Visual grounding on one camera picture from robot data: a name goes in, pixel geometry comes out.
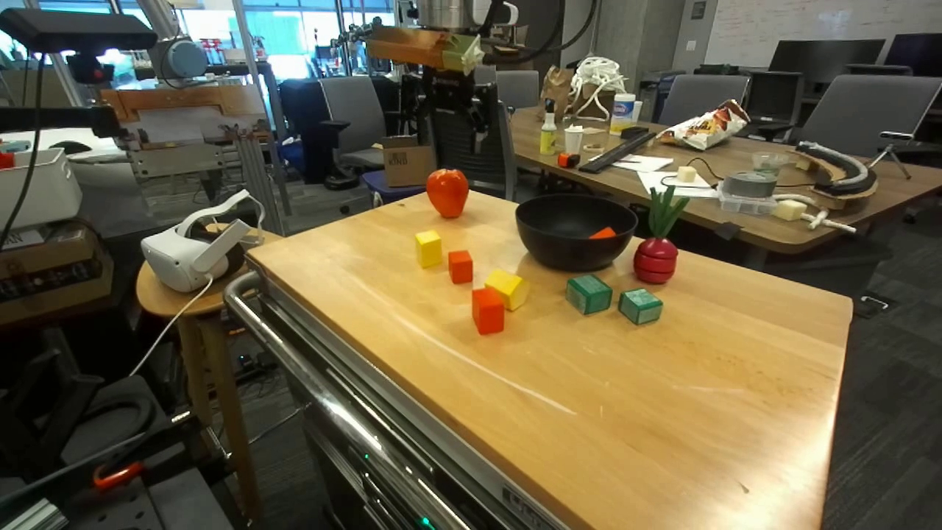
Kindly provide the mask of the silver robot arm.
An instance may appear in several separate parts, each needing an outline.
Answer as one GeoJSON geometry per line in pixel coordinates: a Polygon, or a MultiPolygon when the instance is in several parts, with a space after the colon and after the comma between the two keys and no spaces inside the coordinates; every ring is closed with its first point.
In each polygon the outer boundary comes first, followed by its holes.
{"type": "Polygon", "coordinates": [[[452,113],[472,126],[472,151],[480,151],[492,134],[475,70],[494,48],[498,26],[519,25],[513,0],[416,0],[416,20],[438,39],[425,66],[422,113],[452,113]]]}

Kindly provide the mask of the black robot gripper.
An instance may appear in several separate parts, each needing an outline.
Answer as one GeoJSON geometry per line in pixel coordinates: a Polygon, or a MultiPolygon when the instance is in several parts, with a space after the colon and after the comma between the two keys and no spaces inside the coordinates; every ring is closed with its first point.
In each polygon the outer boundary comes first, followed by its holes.
{"type": "Polygon", "coordinates": [[[488,103],[488,89],[472,73],[425,67],[413,103],[419,141],[432,148],[438,166],[480,153],[492,134],[488,103]]]}

